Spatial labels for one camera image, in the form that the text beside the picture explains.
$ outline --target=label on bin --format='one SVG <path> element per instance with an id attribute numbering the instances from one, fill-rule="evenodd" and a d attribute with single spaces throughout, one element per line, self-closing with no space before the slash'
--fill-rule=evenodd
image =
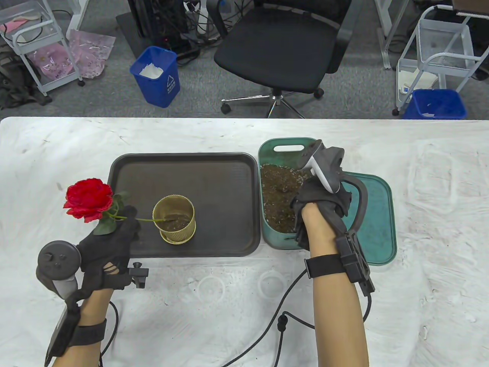
<path id="1" fill-rule="evenodd" d="M 171 75 L 168 75 L 168 82 L 166 83 L 167 93 L 170 93 L 172 89 L 175 88 L 175 85 L 177 85 L 175 83 L 175 78 Z"/>

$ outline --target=dark brown tray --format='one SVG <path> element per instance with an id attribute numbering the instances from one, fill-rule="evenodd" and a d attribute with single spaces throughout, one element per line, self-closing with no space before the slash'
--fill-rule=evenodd
<path id="1" fill-rule="evenodd" d="M 154 223 L 141 222 L 131 257 L 245 256 L 260 243 L 258 166 L 246 153 L 126 154 L 109 173 L 115 193 L 127 191 L 126 204 L 139 218 L 151 219 L 161 198 L 190 199 L 197 230 L 183 245 L 165 242 Z"/>

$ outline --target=hand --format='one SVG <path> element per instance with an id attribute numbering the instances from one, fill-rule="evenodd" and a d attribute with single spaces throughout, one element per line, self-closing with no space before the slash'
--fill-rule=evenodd
<path id="1" fill-rule="evenodd" d="M 348 215 L 351 201 L 352 194 L 346 191 L 343 185 L 340 186 L 340 190 L 336 194 L 331 194 L 316 176 L 304 181 L 290 204 L 295 212 L 295 239 L 299 246 L 309 250 L 309 239 L 302 212 L 307 203 L 316 203 L 319 212 L 332 227 L 343 226 L 343 232 L 346 232 L 346 226 L 341 218 Z"/>
<path id="2" fill-rule="evenodd" d="M 117 267 L 120 274 L 127 271 L 130 245 L 136 239 L 141 226 L 135 219 L 135 207 L 125 206 L 119 213 L 127 219 L 117 222 L 114 232 L 104 235 L 94 235 L 91 232 L 77 246 L 82 256 L 82 272 L 87 274 L 95 269 L 107 268 L 105 265 L 109 262 Z"/>
<path id="3" fill-rule="evenodd" d="M 66 299 L 69 309 L 77 308 L 76 302 L 90 297 L 100 289 L 124 289 L 131 283 L 127 265 L 131 242 L 137 238 L 141 226 L 135 219 L 137 210 L 125 206 L 121 215 L 127 219 L 117 223 L 117 229 L 109 234 L 94 235 L 91 232 L 77 246 L 84 272 L 82 287 Z"/>

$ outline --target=gold planter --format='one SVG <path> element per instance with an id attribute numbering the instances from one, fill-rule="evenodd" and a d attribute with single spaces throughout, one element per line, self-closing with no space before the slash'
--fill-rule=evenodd
<path id="1" fill-rule="evenodd" d="M 172 215 L 185 215 L 190 218 L 189 224 L 176 231 L 168 231 L 160 225 L 162 222 L 155 222 L 161 237 L 172 245 L 182 245 L 194 236 L 196 230 L 195 209 L 190 200 L 182 195 L 169 195 L 161 199 L 153 209 L 153 220 L 165 219 Z"/>

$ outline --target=office chair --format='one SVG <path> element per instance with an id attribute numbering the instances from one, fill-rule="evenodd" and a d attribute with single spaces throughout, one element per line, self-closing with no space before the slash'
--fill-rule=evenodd
<path id="1" fill-rule="evenodd" d="M 253 0 L 255 7 L 229 32 L 219 13 L 221 1 L 207 0 L 209 15 L 223 38 L 214 61 L 271 88 L 270 95 L 222 99 L 222 113 L 231 111 L 229 102 L 270 101 L 266 118 L 280 104 L 305 118 L 285 96 L 296 92 L 323 96 L 319 83 L 325 74 L 338 70 L 363 0 Z"/>

